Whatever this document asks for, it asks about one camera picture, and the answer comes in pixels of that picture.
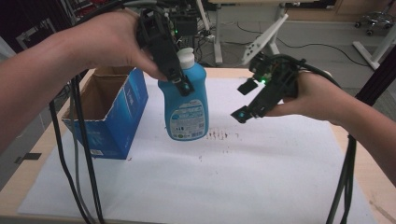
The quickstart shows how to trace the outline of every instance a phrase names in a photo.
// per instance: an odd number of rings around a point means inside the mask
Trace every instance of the office chair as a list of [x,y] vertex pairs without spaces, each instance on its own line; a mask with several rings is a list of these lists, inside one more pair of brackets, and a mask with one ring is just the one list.
[[384,29],[389,29],[395,23],[395,18],[388,14],[394,2],[395,0],[389,1],[387,6],[382,11],[368,12],[367,14],[363,15],[361,19],[355,23],[355,27],[360,28],[363,23],[367,22],[367,24],[370,25],[366,31],[367,35],[373,35],[373,28],[376,25],[382,26]]

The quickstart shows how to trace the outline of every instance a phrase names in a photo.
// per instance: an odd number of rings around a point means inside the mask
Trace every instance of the human hand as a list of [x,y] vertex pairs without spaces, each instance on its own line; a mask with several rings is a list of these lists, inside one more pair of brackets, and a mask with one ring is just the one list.
[[344,119],[343,111],[356,100],[325,77],[310,72],[299,74],[298,90],[297,98],[283,99],[284,104],[275,106],[266,116],[298,114],[340,124]]
[[150,76],[166,80],[149,54],[136,41],[138,15],[129,9],[108,12],[66,31],[78,45],[83,69],[98,66],[133,66]]

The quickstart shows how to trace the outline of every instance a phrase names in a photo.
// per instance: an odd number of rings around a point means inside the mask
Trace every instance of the human arm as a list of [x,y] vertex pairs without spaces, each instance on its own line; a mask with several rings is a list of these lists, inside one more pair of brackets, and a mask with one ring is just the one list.
[[164,79],[135,40],[137,20],[129,10],[106,13],[0,63],[0,153],[85,69],[130,65]]
[[333,85],[324,77],[301,73],[296,99],[285,99],[266,116],[304,115],[346,129],[373,156],[396,187],[396,123]]

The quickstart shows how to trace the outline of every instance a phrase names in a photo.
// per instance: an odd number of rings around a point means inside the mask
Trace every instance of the blue cardboard box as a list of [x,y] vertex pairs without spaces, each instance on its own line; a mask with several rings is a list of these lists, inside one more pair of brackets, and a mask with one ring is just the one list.
[[[133,69],[129,76],[110,74],[116,71],[103,68],[94,72],[81,89],[83,116],[94,158],[126,159],[149,98],[141,70]],[[82,143],[77,114],[73,114],[74,120],[69,108],[62,120],[71,132],[74,125]]]

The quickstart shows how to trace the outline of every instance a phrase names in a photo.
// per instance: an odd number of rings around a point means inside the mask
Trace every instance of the white bottle cap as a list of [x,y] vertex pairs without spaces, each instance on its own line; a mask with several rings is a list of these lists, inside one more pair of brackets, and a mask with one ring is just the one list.
[[177,53],[177,57],[180,60],[180,66],[182,69],[188,69],[194,66],[195,57],[194,57],[194,49],[185,48],[181,49]]

